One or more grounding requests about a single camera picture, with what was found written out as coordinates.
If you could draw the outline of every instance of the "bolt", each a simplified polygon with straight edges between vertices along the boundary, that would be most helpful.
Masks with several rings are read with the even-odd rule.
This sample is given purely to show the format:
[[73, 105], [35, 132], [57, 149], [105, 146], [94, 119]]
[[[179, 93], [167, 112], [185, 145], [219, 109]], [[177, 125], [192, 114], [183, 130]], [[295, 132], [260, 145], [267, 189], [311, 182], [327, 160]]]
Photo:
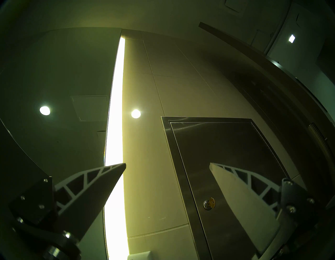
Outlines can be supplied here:
[[312, 199], [312, 198], [308, 198], [307, 201], [308, 201], [309, 203], [311, 203], [311, 204], [314, 204], [314, 203], [315, 203], [315, 200]]
[[18, 222], [20, 222], [20, 223], [23, 223], [23, 219], [20, 218], [20, 217], [18, 217], [16, 220], [17, 220]]
[[296, 208], [294, 206], [287, 205], [286, 208], [290, 213], [295, 213], [296, 212]]

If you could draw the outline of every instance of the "stainless steel frame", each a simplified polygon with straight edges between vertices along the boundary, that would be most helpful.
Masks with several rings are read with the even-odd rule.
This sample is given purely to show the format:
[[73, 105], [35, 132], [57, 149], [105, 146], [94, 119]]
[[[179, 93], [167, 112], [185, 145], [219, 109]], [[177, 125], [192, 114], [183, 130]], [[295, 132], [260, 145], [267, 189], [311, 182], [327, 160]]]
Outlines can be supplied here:
[[268, 148], [278, 161], [278, 164], [282, 168], [284, 174], [287, 178], [289, 178], [284, 166], [280, 162], [276, 153], [262, 135], [259, 128], [255, 125], [255, 123], [251, 119], [246, 118], [215, 118], [215, 117], [169, 117], [162, 116], [162, 123], [165, 130], [165, 135], [167, 139], [167, 143], [170, 149], [171, 158], [173, 161], [173, 165], [176, 172], [176, 177], [178, 180], [178, 185], [180, 189], [180, 193], [182, 195], [183, 204], [186, 210], [187, 219], [191, 228], [191, 233], [193, 236], [193, 242], [197, 251], [199, 260], [211, 260], [211, 254], [209, 251], [209, 247], [205, 238], [205, 233], [201, 225], [200, 217], [197, 211], [197, 207], [194, 201], [194, 197], [192, 194], [192, 190], [189, 184], [189, 180], [187, 174], [185, 172], [185, 168], [181, 159], [181, 155], [176, 143], [175, 135], [172, 130], [171, 123], [172, 122], [234, 122], [234, 123], [251, 123], [256, 131], [259, 133], [263, 141], [267, 144]]

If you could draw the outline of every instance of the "wall tile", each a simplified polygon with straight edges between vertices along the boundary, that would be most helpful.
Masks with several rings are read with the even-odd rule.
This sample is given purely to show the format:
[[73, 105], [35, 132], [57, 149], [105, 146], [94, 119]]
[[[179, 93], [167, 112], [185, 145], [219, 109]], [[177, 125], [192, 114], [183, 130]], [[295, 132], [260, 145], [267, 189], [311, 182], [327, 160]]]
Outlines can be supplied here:
[[217, 98], [206, 82], [155, 75], [166, 116], [215, 116]]
[[143, 41], [126, 39], [124, 72], [152, 74]]
[[142, 37], [154, 75], [201, 79], [171, 37], [147, 32]]
[[126, 39], [142, 40], [141, 31], [122, 29], [121, 37]]
[[151, 251], [155, 260], [197, 260], [190, 227], [128, 239], [129, 253]]
[[[142, 115], [131, 117], [138, 109]], [[123, 159], [127, 235], [188, 223], [165, 139], [163, 111], [152, 75], [123, 77]]]

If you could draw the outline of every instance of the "recessed light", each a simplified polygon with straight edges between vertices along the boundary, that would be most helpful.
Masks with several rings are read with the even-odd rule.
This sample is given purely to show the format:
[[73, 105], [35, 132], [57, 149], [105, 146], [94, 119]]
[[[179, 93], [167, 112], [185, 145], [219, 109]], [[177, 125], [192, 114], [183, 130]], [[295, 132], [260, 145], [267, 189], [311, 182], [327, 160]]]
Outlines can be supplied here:
[[295, 37], [294, 37], [294, 35], [292, 34], [288, 41], [289, 41], [290, 43], [293, 43], [293, 42], [294, 42], [294, 39], [295, 39]]
[[40, 112], [42, 115], [50, 115], [50, 109], [47, 106], [41, 107]]
[[141, 112], [135, 109], [133, 112], [131, 112], [131, 116], [133, 118], [139, 118], [141, 116]]

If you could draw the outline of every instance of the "wall panel seam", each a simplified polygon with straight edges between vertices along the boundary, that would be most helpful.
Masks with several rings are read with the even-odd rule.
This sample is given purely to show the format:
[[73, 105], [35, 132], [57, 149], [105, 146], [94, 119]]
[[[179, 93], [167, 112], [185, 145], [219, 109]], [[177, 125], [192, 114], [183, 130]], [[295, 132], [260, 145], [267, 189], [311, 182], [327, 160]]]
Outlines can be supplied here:
[[189, 226], [189, 224], [187, 223], [187, 224], [184, 224], [184, 225], [181, 225], [181, 226], [176, 226], [176, 227], [172, 227], [172, 228], [168, 228], [168, 229], [164, 229], [164, 230], [160, 230], [160, 231], [156, 231], [156, 232], [151, 232], [151, 233], [147, 233], [147, 234], [143, 234], [143, 235], [131, 236], [131, 237], [128, 237], [128, 239], [147, 237], [147, 236], [151, 236], [151, 235], [155, 235], [155, 234], [179, 229], [179, 228], [186, 227], [186, 226]]
[[188, 60], [188, 62], [197, 71], [197, 73], [200, 75], [200, 77], [203, 79], [203, 81], [207, 84], [207, 86], [210, 88], [210, 90], [214, 93], [214, 95], [216, 95], [216, 93], [212, 90], [212, 88], [209, 86], [209, 84], [207, 83], [207, 81], [205, 81], [205, 79], [201, 76], [201, 74], [199, 73], [199, 71], [194, 67], [194, 65], [190, 62], [190, 60], [186, 57], [186, 55], [181, 51], [181, 49], [179, 49], [178, 45], [175, 44], [175, 43], [174, 43], [174, 45], [176, 45], [176, 47], [178, 48], [178, 50], [185, 56], [185, 58]]
[[[145, 53], [147, 54], [147, 58], [148, 58], [148, 62], [149, 62], [149, 66], [150, 66], [151, 73], [152, 73], [152, 76], [153, 76], [153, 72], [152, 72], [152, 68], [151, 68], [151, 64], [150, 64], [150, 60], [149, 60], [149, 56], [148, 56], [148, 52], [147, 52], [146, 47], [145, 47], [145, 44], [144, 44], [144, 40], [143, 40], [143, 45], [144, 45]], [[158, 93], [158, 97], [159, 97], [160, 105], [161, 105], [161, 107], [162, 107], [163, 114], [164, 114], [164, 116], [165, 116], [165, 111], [164, 111], [164, 108], [163, 108], [163, 103], [162, 103], [162, 100], [161, 100], [161, 98], [160, 98], [159, 91], [158, 91], [157, 84], [156, 84], [156, 80], [155, 80], [155, 77], [154, 77], [154, 76], [153, 76], [153, 81], [155, 82], [155, 86], [156, 86], [156, 90], [157, 90], [157, 93]]]

